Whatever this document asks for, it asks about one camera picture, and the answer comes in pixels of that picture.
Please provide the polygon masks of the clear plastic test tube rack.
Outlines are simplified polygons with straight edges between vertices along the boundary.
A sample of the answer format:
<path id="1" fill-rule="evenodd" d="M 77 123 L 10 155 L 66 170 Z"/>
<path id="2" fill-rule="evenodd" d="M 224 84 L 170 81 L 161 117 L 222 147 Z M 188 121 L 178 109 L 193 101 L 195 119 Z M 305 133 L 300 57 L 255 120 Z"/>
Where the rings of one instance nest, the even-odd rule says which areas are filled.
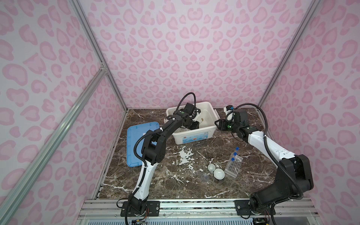
<path id="1" fill-rule="evenodd" d="M 228 160 L 225 167 L 225 174 L 230 177 L 236 178 L 241 171 L 243 157 L 240 157 L 238 153 L 234 152 Z"/>

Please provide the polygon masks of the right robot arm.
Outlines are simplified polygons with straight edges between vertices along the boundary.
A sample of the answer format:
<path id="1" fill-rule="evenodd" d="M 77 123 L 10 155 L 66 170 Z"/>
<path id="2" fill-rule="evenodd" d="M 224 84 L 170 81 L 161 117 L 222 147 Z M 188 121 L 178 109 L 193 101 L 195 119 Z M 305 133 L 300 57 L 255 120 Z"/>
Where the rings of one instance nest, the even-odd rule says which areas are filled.
<path id="1" fill-rule="evenodd" d="M 302 199 L 314 187 L 309 159 L 288 151 L 271 140 L 265 131 L 250 125 L 245 109 L 224 108 L 226 117 L 215 121 L 221 131 L 230 131 L 268 157 L 277 168 L 275 180 L 269 186 L 251 194 L 248 209 L 252 213 L 270 211 L 274 205 Z"/>

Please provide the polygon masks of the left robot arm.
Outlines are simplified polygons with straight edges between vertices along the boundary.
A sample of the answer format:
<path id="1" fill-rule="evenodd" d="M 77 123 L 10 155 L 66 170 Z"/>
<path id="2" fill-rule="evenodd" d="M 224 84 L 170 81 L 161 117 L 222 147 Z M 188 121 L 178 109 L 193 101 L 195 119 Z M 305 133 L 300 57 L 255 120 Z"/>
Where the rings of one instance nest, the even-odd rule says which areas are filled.
<path id="1" fill-rule="evenodd" d="M 136 215 L 143 215 L 149 188 L 158 164 L 165 158 L 168 138 L 180 127 L 198 129 L 199 123 L 194 120 L 198 114 L 196 104 L 187 103 L 184 108 L 177 108 L 167 117 L 167 122 L 158 129 L 148 130 L 134 146 L 135 156 L 142 161 L 142 168 L 136 187 L 128 198 L 126 210 L 131 209 Z"/>

